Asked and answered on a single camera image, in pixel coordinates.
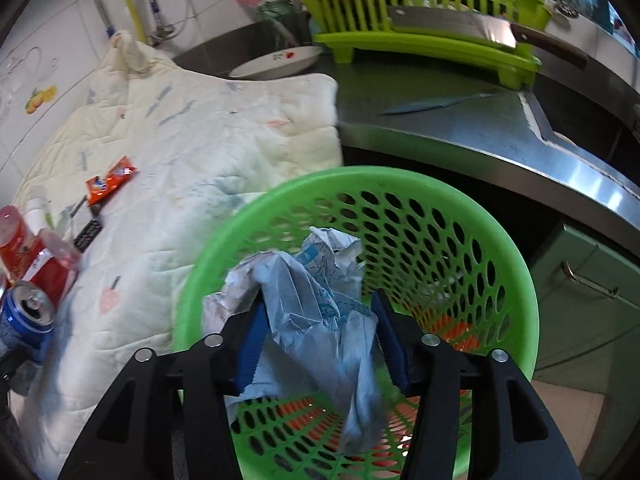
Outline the white paper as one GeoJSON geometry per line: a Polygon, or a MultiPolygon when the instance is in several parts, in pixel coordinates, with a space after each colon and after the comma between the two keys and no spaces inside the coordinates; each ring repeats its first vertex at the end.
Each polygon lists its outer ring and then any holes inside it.
{"type": "Polygon", "coordinates": [[[250,384],[227,396],[235,411],[263,396],[294,398],[321,392],[343,419],[338,448],[360,454],[385,425],[374,374],[378,318],[361,301],[364,264],[360,239],[312,228],[295,255],[258,252],[228,272],[219,292],[202,300],[202,332],[218,333],[233,315],[264,298],[270,333],[250,384]]]}

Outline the blue silver can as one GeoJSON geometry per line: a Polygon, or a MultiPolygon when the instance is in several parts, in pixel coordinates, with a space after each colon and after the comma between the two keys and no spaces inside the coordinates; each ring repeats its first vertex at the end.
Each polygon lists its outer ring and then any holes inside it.
{"type": "Polygon", "coordinates": [[[47,294],[31,282],[16,282],[1,304],[1,343],[41,365],[53,336],[55,307],[47,294]]]}

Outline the red gold drink bottle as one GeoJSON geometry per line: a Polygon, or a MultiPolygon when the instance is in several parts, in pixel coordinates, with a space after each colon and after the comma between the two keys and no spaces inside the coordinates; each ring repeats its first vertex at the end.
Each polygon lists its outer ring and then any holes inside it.
{"type": "Polygon", "coordinates": [[[57,309],[78,277],[81,252],[57,232],[43,228],[32,245],[32,254],[22,280],[39,287],[57,309]]]}

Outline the red cup with clear lid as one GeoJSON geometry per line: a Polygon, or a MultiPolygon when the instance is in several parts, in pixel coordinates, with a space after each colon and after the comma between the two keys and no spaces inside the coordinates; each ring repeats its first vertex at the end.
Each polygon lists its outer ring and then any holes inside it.
{"type": "Polygon", "coordinates": [[[0,210],[1,262],[11,282],[20,280],[40,248],[38,237],[29,229],[21,213],[13,205],[0,210]]]}

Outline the orange snack wrapper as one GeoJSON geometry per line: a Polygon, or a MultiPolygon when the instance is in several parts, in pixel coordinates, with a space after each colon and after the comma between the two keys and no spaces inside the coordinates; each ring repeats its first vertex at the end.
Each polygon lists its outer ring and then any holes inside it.
{"type": "Polygon", "coordinates": [[[87,204],[93,206],[101,203],[128,182],[137,168],[128,156],[119,159],[104,176],[96,176],[86,182],[87,204]]]}

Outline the white paper cup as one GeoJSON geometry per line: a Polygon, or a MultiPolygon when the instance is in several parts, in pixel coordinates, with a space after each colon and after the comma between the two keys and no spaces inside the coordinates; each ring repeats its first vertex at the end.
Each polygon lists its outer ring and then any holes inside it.
{"type": "Polygon", "coordinates": [[[24,220],[34,235],[38,235],[42,229],[53,228],[50,203],[43,186],[37,185],[30,190],[25,205],[24,220]]]}

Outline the green plastic waste basket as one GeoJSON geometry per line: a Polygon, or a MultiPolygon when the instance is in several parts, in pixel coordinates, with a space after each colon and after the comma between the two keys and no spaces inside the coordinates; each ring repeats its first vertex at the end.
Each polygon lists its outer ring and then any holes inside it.
{"type": "MultiPolygon", "coordinates": [[[[518,248],[491,214],[452,186],[393,168],[334,168],[274,188],[226,220],[205,244],[182,291],[176,350],[202,332],[202,300],[228,271],[267,249],[295,254],[312,228],[358,237],[362,291],[383,289],[393,308],[455,349],[506,350],[525,375],[539,344],[538,304],[518,248]]],[[[341,453],[343,426],[320,393],[243,402],[231,433],[247,479],[396,479],[419,401],[383,388],[386,425],[359,455],[341,453]]]]}

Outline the green cabinet doors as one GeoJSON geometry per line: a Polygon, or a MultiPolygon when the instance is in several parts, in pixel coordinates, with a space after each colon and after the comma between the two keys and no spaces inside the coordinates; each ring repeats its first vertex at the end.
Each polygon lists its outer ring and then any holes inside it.
{"type": "Polygon", "coordinates": [[[540,316],[534,378],[602,398],[579,465],[585,479],[600,479],[639,421],[639,267],[562,226],[530,273],[540,316]]]}

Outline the black small wrapper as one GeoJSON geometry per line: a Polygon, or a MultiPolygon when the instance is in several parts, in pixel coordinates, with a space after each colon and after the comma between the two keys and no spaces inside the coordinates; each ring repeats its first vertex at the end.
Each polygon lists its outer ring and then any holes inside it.
{"type": "Polygon", "coordinates": [[[102,221],[92,218],[74,237],[74,246],[83,254],[102,230],[102,221]]]}

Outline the white quilted cloth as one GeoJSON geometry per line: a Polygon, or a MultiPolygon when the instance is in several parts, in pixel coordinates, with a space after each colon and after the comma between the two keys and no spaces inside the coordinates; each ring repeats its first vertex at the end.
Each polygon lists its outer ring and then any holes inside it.
{"type": "Polygon", "coordinates": [[[42,370],[16,411],[35,474],[54,479],[134,350],[166,353],[181,289],[206,242],[263,192],[342,161],[336,81],[235,81],[184,70],[118,32],[81,106],[28,170],[54,214],[128,158],[134,175],[103,207],[102,231],[63,299],[42,370]]]}

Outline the steel sink basin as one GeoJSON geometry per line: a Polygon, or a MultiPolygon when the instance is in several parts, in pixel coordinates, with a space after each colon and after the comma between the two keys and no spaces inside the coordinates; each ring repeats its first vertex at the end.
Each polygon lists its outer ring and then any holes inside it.
{"type": "Polygon", "coordinates": [[[541,137],[639,192],[639,93],[595,58],[578,68],[543,50],[524,92],[541,137]]]}

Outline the white ceramic bowl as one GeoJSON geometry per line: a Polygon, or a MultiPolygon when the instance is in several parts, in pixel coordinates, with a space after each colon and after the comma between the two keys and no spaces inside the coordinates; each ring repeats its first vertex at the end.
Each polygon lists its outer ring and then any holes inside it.
{"type": "Polygon", "coordinates": [[[229,73],[231,79],[273,80],[303,73],[317,63],[322,49],[315,46],[283,49],[254,58],[229,73]]]}

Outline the green dish rack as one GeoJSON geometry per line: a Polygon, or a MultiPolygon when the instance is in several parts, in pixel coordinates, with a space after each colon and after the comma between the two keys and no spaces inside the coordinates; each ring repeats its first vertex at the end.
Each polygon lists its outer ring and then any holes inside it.
{"type": "Polygon", "coordinates": [[[300,0],[314,40],[349,64],[358,50],[425,55],[493,70],[503,87],[532,84],[541,62],[512,26],[542,32],[544,0],[300,0]]]}

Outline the green utensil holder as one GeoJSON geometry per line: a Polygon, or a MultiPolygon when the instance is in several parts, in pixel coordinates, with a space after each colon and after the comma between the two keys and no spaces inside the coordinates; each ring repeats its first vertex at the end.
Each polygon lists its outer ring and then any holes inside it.
{"type": "Polygon", "coordinates": [[[308,15],[292,0],[272,0],[259,3],[257,16],[267,22],[283,41],[285,47],[309,44],[308,15]]]}

